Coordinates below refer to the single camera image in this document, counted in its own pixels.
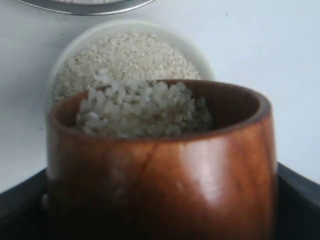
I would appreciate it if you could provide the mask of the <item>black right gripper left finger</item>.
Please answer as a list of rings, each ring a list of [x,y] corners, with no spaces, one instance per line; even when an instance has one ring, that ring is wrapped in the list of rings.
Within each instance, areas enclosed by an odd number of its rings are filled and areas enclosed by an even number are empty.
[[[46,192],[43,169],[0,194],[0,238],[2,240],[48,240],[48,215],[42,209]]]

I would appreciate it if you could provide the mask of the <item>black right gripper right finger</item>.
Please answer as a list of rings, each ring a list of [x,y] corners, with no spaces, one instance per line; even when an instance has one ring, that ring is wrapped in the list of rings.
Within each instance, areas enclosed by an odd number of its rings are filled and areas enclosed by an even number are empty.
[[[320,185],[278,163],[276,240],[320,240]]]

